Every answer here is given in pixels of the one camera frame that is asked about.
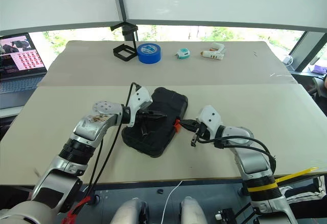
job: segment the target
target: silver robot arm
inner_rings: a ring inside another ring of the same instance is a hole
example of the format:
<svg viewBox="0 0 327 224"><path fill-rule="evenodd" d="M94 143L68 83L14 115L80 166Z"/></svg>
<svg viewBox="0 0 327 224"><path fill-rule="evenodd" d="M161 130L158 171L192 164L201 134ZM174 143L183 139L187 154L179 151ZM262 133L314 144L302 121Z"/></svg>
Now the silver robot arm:
<svg viewBox="0 0 327 224"><path fill-rule="evenodd" d="M49 224L60 212L67 212L82 186L83 175L96 147L108 128L120 123L133 126L136 113L152 103L145 87L138 87L128 105L99 101L89 115L82 118L61 152L55 156L36 184L31 201L22 202L3 216L0 222Z"/></svg>
<svg viewBox="0 0 327 224"><path fill-rule="evenodd" d="M201 142L199 137L216 139L228 136L243 136L253 138L250 130L243 127L224 126L218 112L211 106L205 106L196 118L198 128L191 140L191 145ZM250 146L248 139L228 139L214 142L215 147ZM248 188L251 205L259 221L263 223L267 216L270 219L278 216L278 222L296 224L297 221L289 207L286 198L281 194L273 176L270 164L261 152L246 148L230 148L235 155L235 162L241 177Z"/></svg>

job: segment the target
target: rugged phone case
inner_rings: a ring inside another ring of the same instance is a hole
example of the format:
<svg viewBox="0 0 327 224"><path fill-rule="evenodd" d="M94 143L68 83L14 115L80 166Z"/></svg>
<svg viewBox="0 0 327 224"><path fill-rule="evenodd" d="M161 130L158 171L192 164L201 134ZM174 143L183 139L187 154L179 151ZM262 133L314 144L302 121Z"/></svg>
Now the rugged phone case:
<svg viewBox="0 0 327 224"><path fill-rule="evenodd" d="M123 141L126 145L145 153L151 157L160 156L168 146L176 132L176 120L184 117L188 107L188 98L185 95L158 87L152 94L153 103L148 110L160 111L167 115L165 118L145 120L133 127L125 127L122 131Z"/></svg>

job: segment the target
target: tape roll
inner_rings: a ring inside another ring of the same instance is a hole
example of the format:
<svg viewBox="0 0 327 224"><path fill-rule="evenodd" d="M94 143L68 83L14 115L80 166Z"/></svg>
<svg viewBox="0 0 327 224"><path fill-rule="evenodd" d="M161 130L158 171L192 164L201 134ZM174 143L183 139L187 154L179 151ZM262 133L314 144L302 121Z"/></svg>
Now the tape roll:
<svg viewBox="0 0 327 224"><path fill-rule="evenodd" d="M144 64L154 64L161 60L161 48L154 43L144 43L137 47L139 61Z"/></svg>

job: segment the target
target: white cable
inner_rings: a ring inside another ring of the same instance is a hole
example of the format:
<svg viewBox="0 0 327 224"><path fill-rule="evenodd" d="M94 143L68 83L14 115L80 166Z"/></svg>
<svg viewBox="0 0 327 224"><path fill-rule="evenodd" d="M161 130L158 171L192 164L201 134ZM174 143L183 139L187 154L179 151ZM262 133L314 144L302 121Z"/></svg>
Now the white cable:
<svg viewBox="0 0 327 224"><path fill-rule="evenodd" d="M291 63L289 63L289 64L286 65L286 66L290 66L290 65L293 63L293 57L292 57L292 55L290 55L290 57L291 57Z"/></svg>
<svg viewBox="0 0 327 224"><path fill-rule="evenodd" d="M180 184L182 184L183 181L180 181L180 183L169 193L168 197L167 197L167 200L166 200L166 203L165 203L165 207L163 209L163 213L162 213L162 219L161 219L161 224L164 222L164 216L165 216L165 211L166 211L166 206L167 206L167 203L168 203L168 200L169 200L169 197L170 195L172 195L173 191L175 191L175 189L177 187L179 187Z"/></svg>

